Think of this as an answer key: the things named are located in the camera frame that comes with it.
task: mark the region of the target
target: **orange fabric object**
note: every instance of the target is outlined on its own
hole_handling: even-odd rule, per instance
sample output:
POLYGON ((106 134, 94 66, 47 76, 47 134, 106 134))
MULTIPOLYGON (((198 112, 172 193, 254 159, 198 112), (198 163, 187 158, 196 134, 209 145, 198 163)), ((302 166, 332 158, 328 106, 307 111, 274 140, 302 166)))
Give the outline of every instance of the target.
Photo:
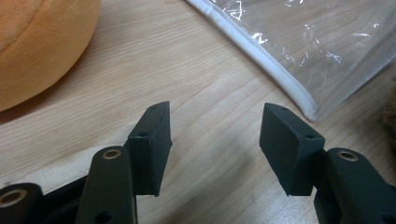
POLYGON ((87 47, 100 0, 0 1, 0 111, 42 92, 87 47))

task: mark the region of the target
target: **black linkage arm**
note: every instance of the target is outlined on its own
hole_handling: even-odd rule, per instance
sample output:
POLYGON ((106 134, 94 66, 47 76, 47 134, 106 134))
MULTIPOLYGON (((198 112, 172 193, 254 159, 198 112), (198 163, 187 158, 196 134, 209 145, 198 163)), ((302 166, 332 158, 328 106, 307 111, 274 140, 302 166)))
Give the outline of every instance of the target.
POLYGON ((317 188, 320 223, 396 223, 396 192, 360 153, 325 139, 287 108, 265 104, 260 147, 287 195, 317 188))
POLYGON ((0 223, 137 223, 135 196, 159 196, 171 146, 169 102, 152 105, 123 147, 93 156, 87 176, 46 195, 31 183, 0 189, 0 223))

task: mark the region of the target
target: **wooden table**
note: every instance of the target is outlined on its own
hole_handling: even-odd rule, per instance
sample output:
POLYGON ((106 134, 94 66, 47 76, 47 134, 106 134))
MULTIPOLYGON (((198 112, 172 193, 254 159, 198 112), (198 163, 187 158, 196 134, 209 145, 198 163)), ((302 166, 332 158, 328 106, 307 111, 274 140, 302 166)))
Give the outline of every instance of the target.
MULTIPOLYGON (((381 127, 396 64, 311 123, 326 148, 366 156, 390 184, 396 160, 381 127)), ((316 223, 313 197, 287 197, 259 147, 265 102, 300 117, 289 96, 184 1, 104 0, 72 70, 0 113, 0 183, 52 191, 121 145, 150 105, 170 101, 173 147, 160 198, 138 197, 141 223, 316 223)))

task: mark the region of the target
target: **clear plastic bag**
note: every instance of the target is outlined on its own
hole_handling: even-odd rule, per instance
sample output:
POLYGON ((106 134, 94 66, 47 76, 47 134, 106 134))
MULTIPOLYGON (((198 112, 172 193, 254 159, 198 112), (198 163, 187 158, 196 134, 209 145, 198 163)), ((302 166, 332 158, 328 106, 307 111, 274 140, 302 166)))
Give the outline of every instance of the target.
POLYGON ((394 0, 189 2, 274 77, 311 120, 324 119, 396 57, 394 0))

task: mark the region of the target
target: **white plastic edge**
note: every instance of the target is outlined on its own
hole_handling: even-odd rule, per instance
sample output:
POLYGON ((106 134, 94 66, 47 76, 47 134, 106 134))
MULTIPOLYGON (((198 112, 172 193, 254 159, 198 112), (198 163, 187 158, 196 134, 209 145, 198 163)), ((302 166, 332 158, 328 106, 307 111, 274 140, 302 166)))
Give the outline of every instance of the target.
POLYGON ((221 9, 213 5, 209 0, 187 1, 208 18, 212 19, 222 32, 265 69, 302 109, 306 118, 312 121, 317 120, 318 105, 309 92, 274 57, 262 48, 256 40, 244 32, 221 9))

